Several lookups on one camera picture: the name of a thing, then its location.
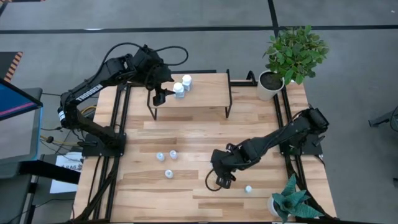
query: green leafy plant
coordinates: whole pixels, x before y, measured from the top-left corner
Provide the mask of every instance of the green leafy plant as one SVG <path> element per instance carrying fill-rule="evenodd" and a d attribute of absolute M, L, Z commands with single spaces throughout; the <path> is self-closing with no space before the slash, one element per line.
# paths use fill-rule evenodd
<path fill-rule="evenodd" d="M 286 85 L 291 80 L 301 84 L 304 77 L 315 77 L 312 69 L 326 59 L 329 48 L 319 35 L 310 34 L 310 31 L 308 25 L 305 29 L 283 30 L 277 38 L 270 36 L 272 45 L 263 55 L 269 55 L 266 68 L 276 71 L 275 78 L 284 77 Z"/>
<path fill-rule="evenodd" d="M 292 175 L 281 194 L 272 194 L 275 210 L 282 218 L 283 223 L 287 221 L 289 214 L 302 218 L 314 218 L 323 216 L 311 206 L 304 204 L 310 197 L 305 195 L 306 190 L 296 192 L 296 177 Z"/>

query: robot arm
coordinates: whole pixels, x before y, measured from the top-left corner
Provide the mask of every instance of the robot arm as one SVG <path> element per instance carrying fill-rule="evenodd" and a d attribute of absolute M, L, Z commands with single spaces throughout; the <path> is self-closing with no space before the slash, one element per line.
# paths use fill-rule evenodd
<path fill-rule="evenodd" d="M 211 163 L 217 175 L 216 183 L 228 189 L 231 181 L 236 180 L 232 172 L 257 164 L 268 149 L 280 143 L 288 141 L 291 146 L 301 147 L 309 134 L 318 136 L 327 130 L 328 125 L 329 122 L 318 109 L 309 108 L 301 111 L 297 119 L 265 137 L 247 139 L 237 146 L 229 143 L 227 152 L 215 149 L 211 155 Z M 316 146 L 322 139 L 318 138 L 312 144 Z"/>
<path fill-rule="evenodd" d="M 102 127 L 85 118 L 77 109 L 77 105 L 107 86 L 116 86 L 130 82 L 145 86 L 149 91 L 155 90 L 154 105 L 165 102 L 167 95 L 174 92 L 162 89 L 163 82 L 173 82 L 171 71 L 158 54 L 148 46 L 140 47 L 135 56 L 127 54 L 118 58 L 111 58 L 103 63 L 97 73 L 61 95 L 58 116 L 64 128 L 86 131 L 104 145 L 116 147 L 117 134 L 111 127 Z"/>

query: white flower pot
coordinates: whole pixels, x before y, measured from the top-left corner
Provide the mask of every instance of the white flower pot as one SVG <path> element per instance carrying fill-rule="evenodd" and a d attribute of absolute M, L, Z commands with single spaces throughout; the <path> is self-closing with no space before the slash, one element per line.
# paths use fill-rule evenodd
<path fill-rule="evenodd" d="M 258 79 L 258 84 L 257 84 L 257 96 L 260 98 L 260 100 L 270 100 L 272 97 L 274 97 L 275 94 L 277 94 L 284 86 L 285 86 L 285 80 L 282 79 L 282 86 L 278 90 L 268 90 L 266 87 L 261 85 L 260 78 L 263 74 L 271 72 L 270 70 L 263 71 Z"/>
<path fill-rule="evenodd" d="M 272 196 L 268 198 L 267 206 L 268 206 L 268 211 L 271 213 L 271 215 L 279 217 L 278 213 L 275 210 L 274 199 L 272 198 Z"/>

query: gray floor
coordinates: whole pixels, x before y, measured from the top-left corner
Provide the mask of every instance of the gray floor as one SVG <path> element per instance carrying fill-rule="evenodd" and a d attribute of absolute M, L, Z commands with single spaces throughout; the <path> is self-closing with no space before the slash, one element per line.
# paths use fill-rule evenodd
<path fill-rule="evenodd" d="M 274 0 L 280 26 L 398 24 L 395 0 Z M 270 26 L 266 0 L 46 0 L 11 3 L 0 29 L 89 29 L 186 26 Z M 343 220 L 396 223 L 398 138 L 387 125 L 369 128 L 368 119 L 393 110 L 398 101 L 396 51 L 398 30 L 329 30 L 318 32 L 330 45 L 328 60 L 305 81 L 309 102 L 330 122 L 322 142 L 326 172 L 338 216 Z M 12 80 L 20 88 L 42 87 L 61 94 L 97 69 L 105 52 L 124 41 L 153 48 L 182 45 L 190 52 L 175 70 L 231 70 L 244 78 L 264 70 L 261 58 L 271 31 L 163 32 L 123 34 L 30 34 L 0 36 L 0 51 L 23 51 Z M 112 55 L 135 52 L 130 47 Z M 178 62 L 178 51 L 162 52 Z M 46 95 L 45 128 L 59 126 L 57 96 Z M 96 99 L 86 105 L 95 104 Z M 67 131 L 43 132 L 63 140 Z M 76 141 L 69 135 L 68 141 Z M 53 153 L 40 148 L 42 153 Z M 34 223 L 65 221 L 70 202 L 39 208 Z"/>

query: wood grain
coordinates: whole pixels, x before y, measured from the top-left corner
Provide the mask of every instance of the wood grain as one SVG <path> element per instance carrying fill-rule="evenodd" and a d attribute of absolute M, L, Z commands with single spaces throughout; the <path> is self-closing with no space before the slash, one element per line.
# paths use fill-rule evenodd
<path fill-rule="evenodd" d="M 173 74 L 175 82 L 162 84 L 162 88 L 173 90 L 174 83 L 182 82 L 185 74 Z M 151 108 L 190 108 L 190 107 L 225 107 L 229 106 L 229 88 L 227 73 L 188 74 L 192 77 L 192 89 L 185 92 L 183 99 L 167 97 L 164 104 L 154 106 L 150 93 Z"/>
<path fill-rule="evenodd" d="M 95 122 L 109 124 L 115 91 L 116 88 L 109 87 L 101 91 Z M 147 91 L 132 89 L 127 112 L 127 145 L 119 165 L 112 222 L 280 221 L 267 209 L 268 198 L 281 192 L 287 182 L 285 162 L 278 147 L 270 149 L 250 169 L 234 173 L 237 181 L 231 189 L 210 192 L 205 187 L 214 149 L 224 149 L 229 142 L 237 144 L 247 138 L 265 136 L 278 128 L 273 101 L 258 100 L 253 87 L 233 87 L 232 92 L 229 119 L 225 118 L 224 108 L 164 108 L 158 113 L 158 121 L 154 121 L 146 106 Z M 303 86 L 290 84 L 287 92 L 292 113 L 307 108 Z M 279 97 L 285 117 L 283 100 Z M 177 160 L 166 155 L 165 161 L 157 161 L 156 152 L 170 150 L 178 152 Z M 96 160 L 91 157 L 83 164 L 75 200 L 76 214 L 87 204 Z M 303 167 L 309 190 L 330 215 L 335 215 L 322 164 L 314 157 L 303 156 Z M 166 169 L 174 171 L 173 179 L 165 177 Z M 214 174 L 209 182 L 210 187 L 216 187 Z M 250 194 L 243 190 L 247 185 L 253 187 Z M 104 216 L 104 208 L 103 202 L 100 217 Z"/>

